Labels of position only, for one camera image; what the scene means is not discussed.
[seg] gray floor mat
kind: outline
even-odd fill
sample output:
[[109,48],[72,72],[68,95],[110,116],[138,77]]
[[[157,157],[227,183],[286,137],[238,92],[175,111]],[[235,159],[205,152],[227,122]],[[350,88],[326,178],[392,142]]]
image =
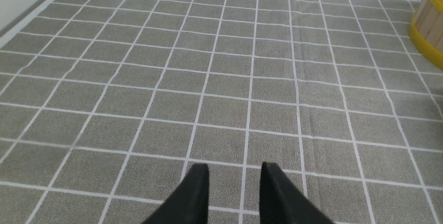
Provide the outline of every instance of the gray floor mat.
[[0,223],[139,223],[192,163],[258,224],[262,161],[338,223],[443,222],[420,0],[55,0],[0,49]]

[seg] white grid line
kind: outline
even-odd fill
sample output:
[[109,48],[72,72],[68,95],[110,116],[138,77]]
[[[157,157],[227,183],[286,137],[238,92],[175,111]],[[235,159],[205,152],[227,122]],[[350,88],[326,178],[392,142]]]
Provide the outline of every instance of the white grid line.
[[[288,10],[291,11],[291,0],[288,0]],[[307,197],[307,183],[306,183],[306,169],[305,169],[305,161],[304,161],[304,147],[303,147],[303,139],[302,139],[302,126],[301,126],[301,118],[300,118],[300,94],[299,94],[299,84],[297,79],[296,72],[296,57],[294,54],[294,35],[292,28],[292,14],[289,14],[289,23],[290,25],[290,35],[291,35],[291,55],[292,55],[292,72],[294,74],[294,86],[296,88],[296,104],[297,104],[297,133],[299,135],[299,152],[300,152],[300,167],[302,169],[302,187],[303,194]]]
[[[243,147],[243,166],[242,166],[242,186],[240,190],[240,210],[245,208],[245,191],[246,191],[246,165],[248,164],[248,147],[250,138],[250,124],[251,124],[251,106],[252,106],[252,88],[253,88],[253,75],[254,75],[254,61],[255,61],[255,47],[257,38],[257,19],[258,19],[258,5],[260,0],[255,2],[255,17],[254,17],[254,37],[252,44],[252,58],[251,58],[251,69],[250,69],[250,82],[248,91],[248,110],[246,113],[246,132],[245,132],[245,142]],[[238,224],[243,224],[243,215],[238,216]]]
[[[354,13],[354,16],[356,16],[356,12],[355,12],[355,10],[353,9],[352,6],[351,6],[351,8],[352,8],[352,11],[353,11],[353,13]],[[389,19],[389,16],[388,16],[386,10],[383,9],[383,11],[385,12],[386,17],[388,17],[388,19]],[[361,28],[361,25],[360,25],[359,20],[357,19],[356,21],[357,21],[357,24],[359,25],[359,29],[360,29],[361,31],[363,31],[362,28]],[[362,33],[362,36],[363,36],[364,42],[366,43],[367,47],[369,47],[369,43],[368,43],[368,41],[367,41],[367,39],[366,39],[365,34]],[[401,43],[402,43],[402,45],[403,45],[403,48],[404,48],[405,51],[407,52],[407,49],[405,48],[405,45],[404,45],[402,39],[401,39],[400,37],[398,37],[398,38],[399,38],[399,40],[401,41]],[[371,56],[372,62],[374,63],[374,66],[375,66],[375,68],[376,68],[376,71],[377,71],[378,77],[380,78],[380,81],[381,81],[381,83],[382,83],[383,89],[386,89],[386,84],[385,84],[385,82],[383,81],[383,78],[382,78],[382,76],[381,76],[381,73],[380,73],[380,71],[379,71],[379,69],[378,69],[378,67],[377,67],[377,63],[375,62],[375,59],[374,59],[374,57],[373,57],[371,51],[370,51],[370,56]],[[415,171],[416,171],[416,173],[417,173],[417,177],[418,177],[418,179],[419,179],[419,181],[420,181],[420,184],[421,184],[421,186],[422,186],[422,188],[423,188],[423,191],[424,191],[424,193],[425,193],[426,200],[427,200],[427,202],[428,202],[428,204],[429,204],[429,208],[430,208],[430,210],[431,210],[431,212],[432,212],[432,216],[433,216],[433,218],[434,218],[434,220],[435,220],[435,223],[439,224],[440,222],[439,222],[439,220],[438,220],[437,214],[436,214],[435,209],[434,209],[434,206],[433,206],[433,204],[432,204],[431,197],[429,196],[429,192],[427,191],[427,189],[426,189],[425,186],[424,186],[423,178],[422,178],[422,176],[421,176],[421,173],[420,173],[420,171],[419,171],[419,168],[418,168],[418,166],[417,166],[417,163],[416,163],[416,161],[415,161],[415,159],[414,159],[413,153],[412,153],[412,151],[411,151],[411,149],[410,149],[409,142],[408,142],[408,140],[407,140],[407,138],[406,138],[406,136],[405,136],[405,133],[404,133],[403,128],[402,128],[402,126],[401,126],[400,120],[397,118],[397,114],[396,114],[396,111],[395,111],[394,103],[393,103],[393,101],[392,101],[392,99],[391,99],[391,97],[389,96],[389,93],[388,93],[387,91],[385,91],[385,94],[386,94],[386,97],[387,97],[388,100],[389,100],[389,103],[391,104],[392,113],[394,114],[394,118],[395,118],[396,121],[397,121],[397,126],[398,126],[398,128],[399,128],[399,130],[400,130],[400,133],[402,134],[403,140],[405,141],[405,146],[407,147],[407,150],[408,150],[409,156],[410,156],[411,161],[412,161],[412,163],[413,163],[413,165],[414,165],[414,169],[415,169]]]
[[[323,14],[324,11],[323,11],[323,6],[322,6],[322,3],[321,3],[321,0],[319,0],[319,3],[320,3],[320,10],[321,10],[321,12]],[[327,24],[326,24],[326,17],[324,15],[323,15],[323,23],[324,23],[325,28],[326,28],[326,35],[327,35],[327,38],[328,38],[328,43],[331,44],[331,39],[329,37],[329,31],[327,29]],[[353,141],[352,145],[353,145],[353,149],[354,149],[354,153],[355,153],[355,158],[356,158],[357,165],[359,167],[360,177],[361,177],[362,183],[363,183],[363,191],[364,191],[364,196],[366,198],[366,202],[367,202],[367,205],[368,205],[368,213],[369,213],[369,216],[370,216],[370,219],[371,219],[371,223],[375,224],[375,217],[374,217],[374,213],[372,212],[372,204],[371,204],[371,200],[370,200],[370,197],[369,197],[368,186],[367,186],[366,182],[364,181],[365,177],[364,177],[363,167],[361,166],[359,149],[358,149],[357,144],[355,142],[356,140],[355,140],[354,132],[353,132],[353,129],[352,129],[352,124],[351,124],[351,120],[350,120],[350,116],[349,116],[348,106],[347,106],[347,103],[346,103],[346,96],[345,96],[345,93],[344,93],[343,88],[341,86],[342,83],[340,81],[340,74],[338,72],[337,66],[335,65],[334,50],[332,49],[332,46],[329,46],[329,50],[331,51],[332,61],[334,63],[335,74],[337,75],[338,86],[340,88],[340,93],[342,94],[342,98],[343,98],[343,105],[345,107],[346,120],[348,122],[348,127],[349,127],[349,131],[350,131],[351,139]]]

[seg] wooden bucket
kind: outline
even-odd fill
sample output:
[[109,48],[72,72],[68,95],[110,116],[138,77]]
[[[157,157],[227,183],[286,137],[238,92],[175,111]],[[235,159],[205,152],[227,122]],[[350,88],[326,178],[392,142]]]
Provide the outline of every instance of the wooden bucket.
[[421,1],[409,36],[423,56],[443,70],[443,0]]

